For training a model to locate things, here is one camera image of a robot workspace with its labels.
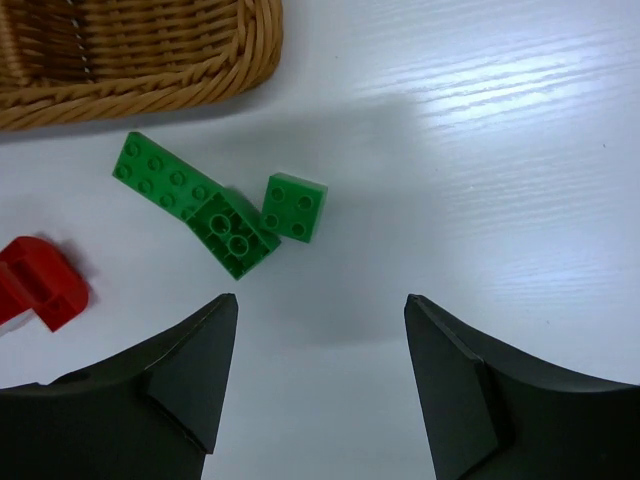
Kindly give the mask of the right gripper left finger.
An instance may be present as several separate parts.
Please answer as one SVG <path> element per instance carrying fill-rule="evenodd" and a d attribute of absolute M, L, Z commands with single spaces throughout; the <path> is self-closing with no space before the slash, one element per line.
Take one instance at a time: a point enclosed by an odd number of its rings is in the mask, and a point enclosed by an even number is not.
<path fill-rule="evenodd" d="M 48 385 L 2 389 L 2 478 L 201 478 L 216 445 L 237 318 L 235 296 L 222 294 Z"/>

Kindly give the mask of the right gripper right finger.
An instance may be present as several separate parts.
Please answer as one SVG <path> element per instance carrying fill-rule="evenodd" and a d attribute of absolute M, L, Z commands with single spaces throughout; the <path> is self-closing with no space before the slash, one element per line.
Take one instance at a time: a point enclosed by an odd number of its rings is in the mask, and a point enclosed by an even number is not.
<path fill-rule="evenodd" d="M 422 295 L 404 317 L 437 478 L 638 478 L 638 386 L 541 360 Z"/>

